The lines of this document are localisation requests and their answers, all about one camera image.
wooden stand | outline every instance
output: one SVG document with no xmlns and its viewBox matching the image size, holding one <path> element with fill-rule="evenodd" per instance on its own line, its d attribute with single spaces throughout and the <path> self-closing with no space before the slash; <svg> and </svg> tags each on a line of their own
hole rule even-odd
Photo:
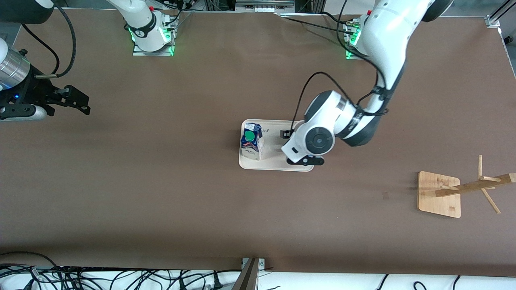
<svg viewBox="0 0 516 290">
<path fill-rule="evenodd" d="M 474 182 L 460 184 L 460 180 L 455 177 L 426 171 L 419 172 L 417 176 L 417 208 L 424 212 L 460 218 L 461 194 L 481 190 L 489 204 L 499 214 L 500 210 L 487 193 L 487 189 L 515 182 L 516 173 L 507 173 L 497 177 L 483 176 L 482 155 L 479 155 L 478 180 Z"/>
</svg>

brown table surface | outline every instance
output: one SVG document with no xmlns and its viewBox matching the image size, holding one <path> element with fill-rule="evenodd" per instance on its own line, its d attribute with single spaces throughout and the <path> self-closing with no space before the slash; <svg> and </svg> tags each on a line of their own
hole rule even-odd
<svg viewBox="0 0 516 290">
<path fill-rule="evenodd" d="M 462 197 L 460 219 L 416 209 L 418 171 L 470 182 L 483 154 L 485 175 L 516 172 L 514 76 L 482 18 L 422 23 L 373 140 L 337 141 L 324 166 L 299 173 L 241 169 L 240 124 L 292 118 L 319 70 L 355 100 L 369 92 L 374 69 L 345 60 L 334 33 L 270 13 L 195 13 L 175 56 L 133 57 L 117 11 L 67 11 L 77 59 L 53 82 L 88 94 L 91 115 L 57 107 L 0 126 L 2 252 L 83 266 L 223 269 L 259 256 L 278 271 L 514 275 L 516 187 L 491 191 L 500 215 L 480 192 Z M 62 71 L 61 15 L 31 28 Z M 15 46 L 52 69 L 25 31 Z M 301 111 L 328 89 L 317 77 Z"/>
</svg>

white tray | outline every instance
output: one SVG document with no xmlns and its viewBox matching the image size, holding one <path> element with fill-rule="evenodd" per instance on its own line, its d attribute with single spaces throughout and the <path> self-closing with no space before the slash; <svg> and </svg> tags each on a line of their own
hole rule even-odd
<svg viewBox="0 0 516 290">
<path fill-rule="evenodd" d="M 242 150 L 239 150 L 238 163 L 244 169 L 256 170 L 281 170 L 281 171 L 302 171 L 308 172 L 314 168 L 313 165 L 290 165 L 287 163 L 285 153 L 281 151 L 281 147 L 287 142 L 287 139 L 280 137 L 280 130 L 290 129 L 292 121 L 279 120 L 258 120 L 247 119 L 242 123 L 240 128 L 240 137 L 244 134 L 244 125 L 246 123 L 256 123 L 262 126 L 262 134 L 264 141 L 264 149 L 262 160 L 252 160 L 242 156 Z"/>
</svg>

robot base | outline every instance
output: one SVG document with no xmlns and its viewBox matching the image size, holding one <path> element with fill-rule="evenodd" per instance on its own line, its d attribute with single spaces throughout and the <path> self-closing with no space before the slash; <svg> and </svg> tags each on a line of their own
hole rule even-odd
<svg viewBox="0 0 516 290">
<path fill-rule="evenodd" d="M 247 119 L 242 123 L 240 128 L 240 137 L 244 134 L 245 123 L 256 123 L 262 126 L 264 151 L 262 153 L 262 159 L 256 161 L 242 156 L 242 152 L 239 150 L 238 163 L 240 167 L 256 170 L 301 172 L 308 172 L 314 168 L 313 165 L 303 166 L 288 164 L 285 154 L 281 151 L 281 147 L 287 142 L 287 139 L 281 138 L 280 131 L 290 129 L 292 121 Z"/>
<path fill-rule="evenodd" d="M 163 21 L 170 22 L 170 15 L 163 14 Z M 168 25 L 163 26 L 163 35 L 167 39 L 170 39 L 168 43 L 166 43 L 161 49 L 156 50 L 154 52 L 148 52 L 142 50 L 136 44 L 134 40 L 134 35 L 131 33 L 131 37 L 134 43 L 133 46 L 133 55 L 134 56 L 174 56 L 175 50 L 175 39 L 178 36 L 178 26 L 179 26 L 179 17 L 176 17 L 175 20 Z"/>
<path fill-rule="evenodd" d="M 344 31 L 350 31 L 353 32 L 353 35 L 345 34 L 344 35 L 344 43 L 346 45 L 352 46 L 353 43 L 356 43 L 358 38 L 360 37 L 360 30 L 362 27 L 360 26 L 360 19 L 353 18 L 349 21 L 347 21 L 346 24 L 342 25 L 342 29 Z M 360 57 L 354 55 L 353 53 L 346 51 L 346 59 L 359 59 L 362 60 Z"/>
</svg>

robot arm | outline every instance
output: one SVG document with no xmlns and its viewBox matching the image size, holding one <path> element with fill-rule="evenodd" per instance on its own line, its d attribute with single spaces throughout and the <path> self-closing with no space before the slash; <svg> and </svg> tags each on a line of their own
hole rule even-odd
<svg viewBox="0 0 516 290">
<path fill-rule="evenodd" d="M 378 70 L 369 103 L 362 108 L 335 91 L 320 93 L 281 148 L 292 163 L 306 165 L 304 161 L 309 156 L 328 153 L 336 137 L 350 146 L 361 146 L 372 139 L 403 74 L 410 36 L 433 3 L 434 0 L 381 0 L 369 16 L 360 17 L 360 37 L 349 49 Z"/>
<path fill-rule="evenodd" d="M 146 52 L 161 49 L 171 41 L 170 16 L 151 11 L 144 0 L 107 0 L 122 14 L 135 43 Z"/>
<path fill-rule="evenodd" d="M 22 24 L 45 22 L 54 10 L 51 0 L 0 0 L 0 21 Z M 53 116 L 51 105 L 90 113 L 89 98 L 73 86 L 54 87 L 43 73 L 0 38 L 0 121 L 41 120 Z"/>
</svg>

